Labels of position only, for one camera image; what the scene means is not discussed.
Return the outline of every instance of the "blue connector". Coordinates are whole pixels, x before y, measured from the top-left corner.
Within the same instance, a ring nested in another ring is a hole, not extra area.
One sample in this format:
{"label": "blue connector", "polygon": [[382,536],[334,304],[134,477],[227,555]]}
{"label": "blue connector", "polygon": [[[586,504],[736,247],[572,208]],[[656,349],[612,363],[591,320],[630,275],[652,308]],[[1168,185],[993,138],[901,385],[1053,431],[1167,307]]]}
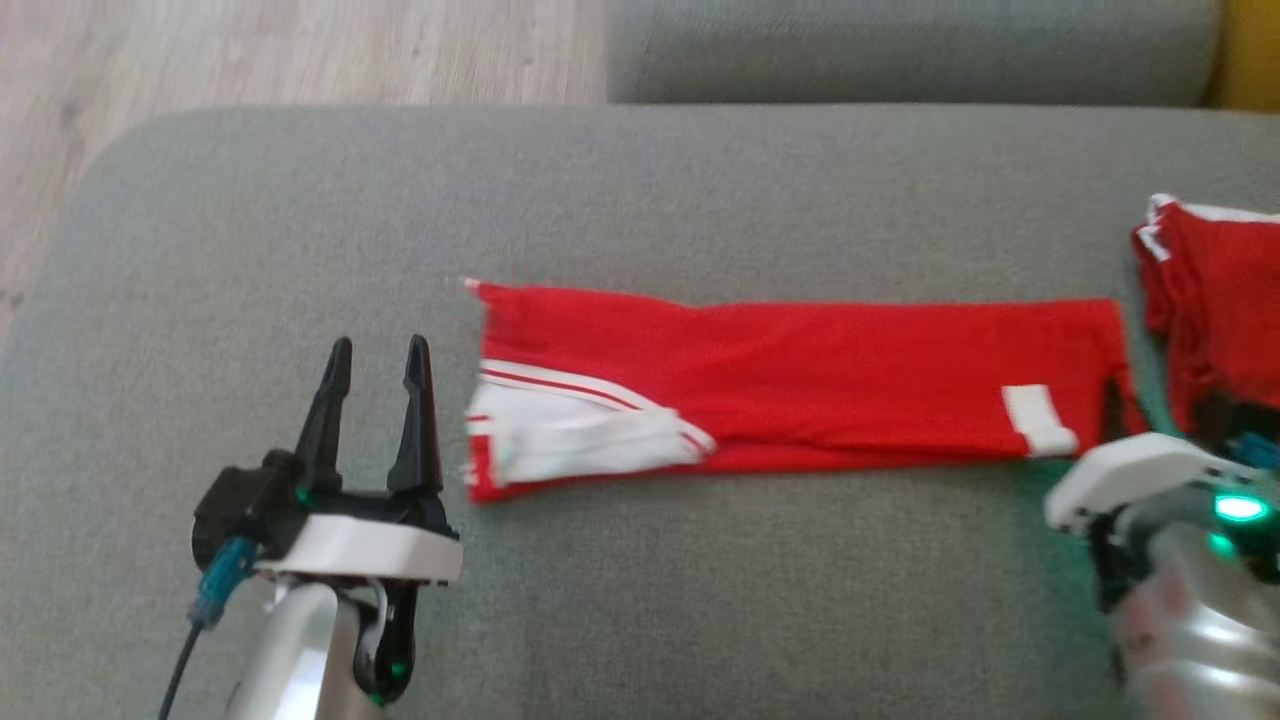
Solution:
{"label": "blue connector", "polygon": [[187,610],[192,625],[211,630],[223,619],[223,610],[232,592],[248,578],[253,577],[253,561],[257,559],[257,543],[233,536],[218,550],[209,570],[200,580],[196,601]]}

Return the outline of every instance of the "sofa armrest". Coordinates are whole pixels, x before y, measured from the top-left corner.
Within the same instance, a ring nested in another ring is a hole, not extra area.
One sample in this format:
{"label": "sofa armrest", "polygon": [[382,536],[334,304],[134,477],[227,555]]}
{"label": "sofa armrest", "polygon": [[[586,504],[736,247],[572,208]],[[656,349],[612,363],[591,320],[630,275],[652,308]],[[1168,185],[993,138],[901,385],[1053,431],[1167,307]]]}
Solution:
{"label": "sofa armrest", "polygon": [[1197,105],[1216,0],[612,0],[617,102]]}

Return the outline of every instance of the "folded red clothing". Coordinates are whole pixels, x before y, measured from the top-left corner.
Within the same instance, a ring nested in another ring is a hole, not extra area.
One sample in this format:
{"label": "folded red clothing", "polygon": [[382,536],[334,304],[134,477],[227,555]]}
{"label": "folded red clothing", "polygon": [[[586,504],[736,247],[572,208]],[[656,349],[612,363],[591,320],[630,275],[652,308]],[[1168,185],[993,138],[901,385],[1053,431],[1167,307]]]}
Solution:
{"label": "folded red clothing", "polygon": [[1142,429],[1110,300],[686,307],[470,283],[488,305],[470,496],[678,469],[1074,455],[1108,387]]}
{"label": "folded red clothing", "polygon": [[1280,215],[1156,195],[1133,247],[1179,428],[1215,393],[1280,407]]}

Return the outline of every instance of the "gray sofa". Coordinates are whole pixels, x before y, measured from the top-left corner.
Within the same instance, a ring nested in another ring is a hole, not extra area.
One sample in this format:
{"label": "gray sofa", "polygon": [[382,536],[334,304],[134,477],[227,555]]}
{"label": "gray sofa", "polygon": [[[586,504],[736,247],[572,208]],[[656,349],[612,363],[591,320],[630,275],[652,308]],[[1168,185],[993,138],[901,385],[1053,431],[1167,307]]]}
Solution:
{"label": "gray sofa", "polygon": [[611,0],[616,102],[1197,105],[1219,0]]}
{"label": "gray sofa", "polygon": [[[1112,296],[1146,199],[1271,208],[1263,117],[1006,106],[220,110],[82,183],[0,364],[0,714],[146,717],[184,633],[191,510],[294,439],[329,343],[376,487],[431,341],[463,580],[425,593],[392,717],[1119,720],[1103,620],[1021,464],[668,478],[470,507],[483,313],[461,275],[735,300]],[[233,598],[175,717],[264,625]]]}

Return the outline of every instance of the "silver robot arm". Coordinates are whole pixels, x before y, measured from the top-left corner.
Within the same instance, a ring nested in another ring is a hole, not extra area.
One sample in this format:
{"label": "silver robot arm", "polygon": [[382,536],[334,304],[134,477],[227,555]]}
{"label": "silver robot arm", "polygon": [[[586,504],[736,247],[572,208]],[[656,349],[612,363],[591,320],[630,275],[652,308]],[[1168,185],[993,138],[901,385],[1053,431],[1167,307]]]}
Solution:
{"label": "silver robot arm", "polygon": [[161,720],[195,638],[253,575],[275,580],[276,602],[227,717],[376,720],[408,685],[419,589],[462,571],[462,543],[439,497],[430,357],[415,336],[387,489],[346,492],[337,457],[351,355],[349,340],[334,345],[294,451],[273,450],[260,468],[224,469],[196,507],[191,546],[205,579]]}
{"label": "silver robot arm", "polygon": [[1148,433],[1085,455],[1046,501],[1089,546],[1114,662],[1144,720],[1280,717],[1280,512],[1256,470]]}

